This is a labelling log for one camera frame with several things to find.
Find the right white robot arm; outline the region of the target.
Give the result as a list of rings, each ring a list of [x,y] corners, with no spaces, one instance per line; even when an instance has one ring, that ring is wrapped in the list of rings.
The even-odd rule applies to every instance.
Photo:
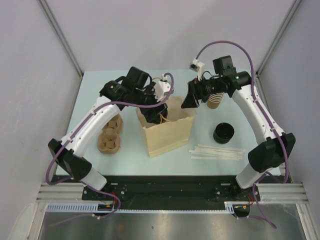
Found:
[[[187,95],[181,105],[183,109],[197,108],[199,102],[206,102],[211,95],[228,94],[242,110],[250,124],[257,146],[248,153],[248,164],[235,180],[236,185],[230,188],[231,196],[242,201],[249,194],[249,187],[269,170],[288,164],[289,156],[296,143],[292,133],[285,131],[274,121],[254,86],[250,74],[238,72],[231,56],[213,60],[217,76],[205,78],[205,64],[195,58],[190,69],[197,73],[196,78],[187,84]]]

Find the brown pulp cup carrier stack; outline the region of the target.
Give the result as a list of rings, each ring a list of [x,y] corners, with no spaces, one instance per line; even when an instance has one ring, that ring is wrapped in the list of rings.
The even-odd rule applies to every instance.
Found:
[[[121,115],[117,114],[102,128],[102,132],[98,136],[97,140],[97,149],[102,154],[116,154],[121,147],[120,133],[122,129],[123,120],[121,118]]]

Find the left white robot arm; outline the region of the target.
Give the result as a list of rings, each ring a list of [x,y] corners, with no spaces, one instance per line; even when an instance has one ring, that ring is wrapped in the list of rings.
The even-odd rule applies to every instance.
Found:
[[[53,164],[68,173],[67,180],[74,179],[93,189],[93,194],[100,200],[110,196],[111,188],[107,179],[99,173],[84,155],[93,138],[124,107],[142,110],[149,123],[158,124],[160,116],[167,110],[166,101],[174,92],[174,77],[164,73],[158,82],[145,71],[132,66],[125,76],[107,82],[91,109],[76,127],[60,140],[51,139],[48,148]]]

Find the brown paper bag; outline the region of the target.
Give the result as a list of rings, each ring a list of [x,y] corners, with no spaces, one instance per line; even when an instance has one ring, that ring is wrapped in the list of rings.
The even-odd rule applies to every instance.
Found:
[[[181,108],[183,101],[182,96],[170,96],[166,101],[168,114],[160,124],[148,123],[141,110],[136,109],[149,157],[153,158],[188,143],[197,113],[193,108]]]

